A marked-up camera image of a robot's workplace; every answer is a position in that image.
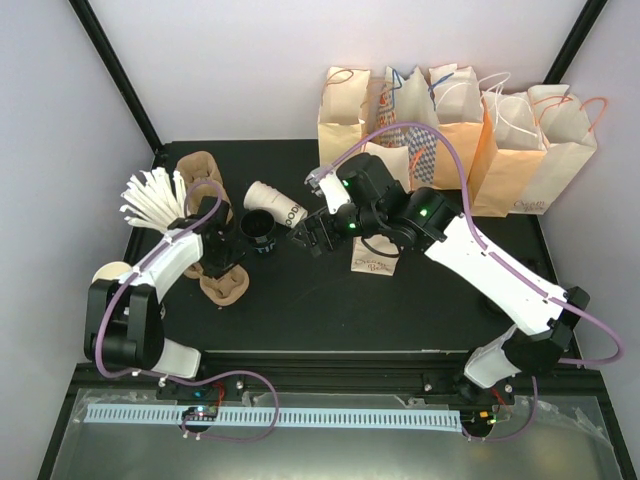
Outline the Cream Bear paper bag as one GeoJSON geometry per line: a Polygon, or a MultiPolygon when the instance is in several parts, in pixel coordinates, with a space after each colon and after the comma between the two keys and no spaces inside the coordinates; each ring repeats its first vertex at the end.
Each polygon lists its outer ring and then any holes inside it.
{"type": "Polygon", "coordinates": [[[353,272],[391,277],[404,251],[423,252],[442,238],[443,200],[430,188],[410,188],[408,147],[368,141],[339,176],[355,204],[345,221],[354,235],[353,272]]]}

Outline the pulp cup carrier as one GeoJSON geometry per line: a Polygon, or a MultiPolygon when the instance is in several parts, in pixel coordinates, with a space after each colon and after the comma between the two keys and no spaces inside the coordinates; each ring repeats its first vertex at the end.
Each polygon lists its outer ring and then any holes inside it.
{"type": "MultiPolygon", "coordinates": [[[[186,155],[177,162],[176,170],[180,173],[186,190],[189,190],[193,184],[199,181],[207,180],[211,183],[216,183],[221,189],[223,200],[229,205],[231,204],[229,196],[224,189],[220,170],[211,153],[207,151],[198,151],[186,155]]],[[[196,213],[205,196],[216,197],[216,188],[209,184],[197,187],[195,192],[190,194],[186,199],[187,208],[183,209],[183,211],[188,212],[189,214],[196,213]]],[[[230,205],[226,223],[229,224],[232,221],[232,218],[233,210],[230,205]]]]}
{"type": "Polygon", "coordinates": [[[206,276],[199,263],[189,266],[184,275],[197,280],[205,296],[218,307],[226,307],[238,301],[250,284],[248,272],[240,265],[234,266],[220,279],[206,276]]]}

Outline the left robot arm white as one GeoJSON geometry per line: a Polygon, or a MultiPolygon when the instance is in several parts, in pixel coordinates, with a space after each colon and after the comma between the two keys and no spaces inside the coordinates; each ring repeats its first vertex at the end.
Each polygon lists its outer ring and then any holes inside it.
{"type": "Polygon", "coordinates": [[[240,265],[245,251],[228,221],[230,204],[217,196],[200,200],[197,212],[178,218],[136,265],[113,279],[96,279],[88,290],[84,353],[104,376],[149,371],[179,378],[193,399],[214,388],[213,372],[200,365],[201,352],[166,337],[163,298],[183,276],[194,278],[209,300],[224,307],[247,291],[240,265]]]}

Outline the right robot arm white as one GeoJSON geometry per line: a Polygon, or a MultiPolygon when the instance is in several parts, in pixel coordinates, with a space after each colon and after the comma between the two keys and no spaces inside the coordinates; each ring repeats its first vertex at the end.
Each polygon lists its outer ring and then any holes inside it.
{"type": "Polygon", "coordinates": [[[473,224],[443,194],[421,187],[411,193],[381,158],[369,153],[347,160],[318,181],[325,207],[298,222],[290,239],[313,256],[346,241],[381,235],[398,249],[413,249],[462,277],[512,321],[476,348],[454,379],[457,396],[476,403],[496,383],[519,373],[537,376],[564,362],[564,351],[589,296],[564,290],[473,231],[473,224]]]}

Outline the white wrapped straws bundle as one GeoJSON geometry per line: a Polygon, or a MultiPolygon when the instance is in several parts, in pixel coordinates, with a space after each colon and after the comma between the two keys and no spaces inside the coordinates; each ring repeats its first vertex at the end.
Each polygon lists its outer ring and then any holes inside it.
{"type": "Polygon", "coordinates": [[[163,167],[141,174],[143,180],[132,175],[127,182],[121,194],[125,204],[119,211],[132,227],[165,233],[174,221],[189,213],[186,183],[179,172],[169,174],[163,167]]]}

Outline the plain beige paper bag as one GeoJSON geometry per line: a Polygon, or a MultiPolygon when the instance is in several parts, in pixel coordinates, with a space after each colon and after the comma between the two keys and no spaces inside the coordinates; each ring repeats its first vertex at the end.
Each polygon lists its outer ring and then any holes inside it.
{"type": "Polygon", "coordinates": [[[330,67],[322,89],[317,119],[319,165],[332,164],[363,136],[371,72],[330,67]]]}

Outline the blue checkered paper bag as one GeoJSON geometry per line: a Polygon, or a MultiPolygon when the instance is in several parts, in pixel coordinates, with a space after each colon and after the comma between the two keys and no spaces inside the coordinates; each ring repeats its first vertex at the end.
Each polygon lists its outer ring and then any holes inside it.
{"type": "MultiPolygon", "coordinates": [[[[419,67],[404,78],[397,70],[387,66],[385,83],[381,89],[375,118],[375,130],[398,123],[420,123],[436,129],[439,121],[435,103],[419,67]]],[[[396,168],[407,166],[407,174],[395,177],[408,179],[411,190],[433,184],[438,138],[431,132],[415,126],[388,130],[368,142],[363,151],[383,158],[391,155],[396,168]]]]}

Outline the orange bag behind right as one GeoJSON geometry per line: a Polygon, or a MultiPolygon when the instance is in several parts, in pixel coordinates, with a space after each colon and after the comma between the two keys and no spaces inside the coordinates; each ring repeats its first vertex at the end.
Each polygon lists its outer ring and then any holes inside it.
{"type": "Polygon", "coordinates": [[[525,92],[506,94],[499,82],[482,92],[484,125],[468,176],[471,213],[505,217],[547,153],[525,92]]]}

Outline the right Cream Bear bag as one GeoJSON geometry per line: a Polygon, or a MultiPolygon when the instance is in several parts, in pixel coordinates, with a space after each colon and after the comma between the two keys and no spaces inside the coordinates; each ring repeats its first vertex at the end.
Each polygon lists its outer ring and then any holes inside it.
{"type": "Polygon", "coordinates": [[[511,212],[542,215],[596,152],[595,128],[608,100],[582,101],[566,84],[532,86],[528,97],[546,154],[511,212]]]}

